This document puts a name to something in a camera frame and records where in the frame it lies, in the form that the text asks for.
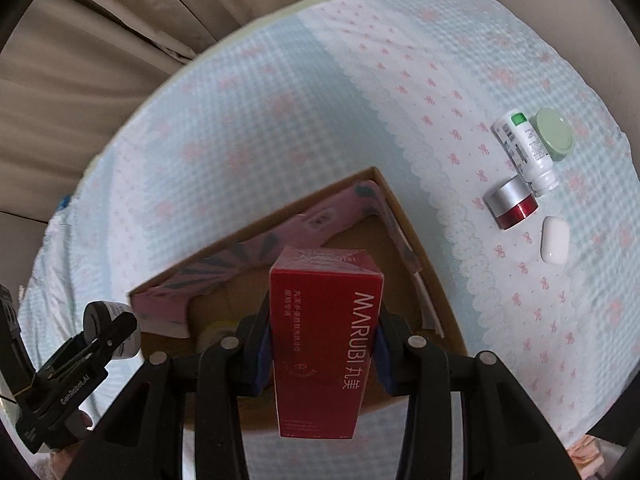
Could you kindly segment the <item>person's left hand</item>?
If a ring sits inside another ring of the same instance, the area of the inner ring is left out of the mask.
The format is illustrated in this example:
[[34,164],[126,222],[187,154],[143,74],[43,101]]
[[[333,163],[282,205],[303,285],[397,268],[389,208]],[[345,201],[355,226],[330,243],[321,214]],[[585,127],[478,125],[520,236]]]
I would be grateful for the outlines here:
[[61,429],[60,451],[78,448],[88,437],[93,427],[91,417],[84,411],[77,410],[64,422]]

